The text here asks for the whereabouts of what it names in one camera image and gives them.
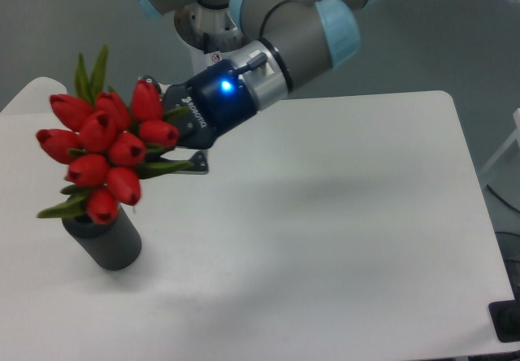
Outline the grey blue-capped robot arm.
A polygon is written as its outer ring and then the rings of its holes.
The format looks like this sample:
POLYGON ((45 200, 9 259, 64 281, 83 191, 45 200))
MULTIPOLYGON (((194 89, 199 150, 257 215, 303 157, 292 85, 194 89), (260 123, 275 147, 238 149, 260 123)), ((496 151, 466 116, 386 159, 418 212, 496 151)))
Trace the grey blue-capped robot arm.
POLYGON ((220 54, 179 85, 145 83, 160 94, 191 159, 165 158, 170 146, 153 142, 141 178, 205 173, 215 141, 294 90, 355 54, 361 36, 357 9, 379 0, 137 0, 150 16, 174 13, 187 26, 184 41, 205 56, 220 54))

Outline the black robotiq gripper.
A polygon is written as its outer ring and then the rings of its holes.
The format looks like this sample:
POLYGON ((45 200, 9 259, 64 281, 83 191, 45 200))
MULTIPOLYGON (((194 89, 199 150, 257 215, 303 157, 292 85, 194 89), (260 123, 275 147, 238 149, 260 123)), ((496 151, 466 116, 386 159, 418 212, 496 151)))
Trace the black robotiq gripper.
POLYGON ((189 159, 192 166, 179 174, 207 174, 210 170, 208 149, 217 138, 257 114, 253 93, 239 75, 256 72, 266 63, 264 53, 247 58, 238 68, 224 59, 182 85, 164 85, 153 76, 139 78, 140 93, 163 97, 165 112, 188 108, 188 114, 178 121, 180 139, 177 145, 198 151, 189 159))

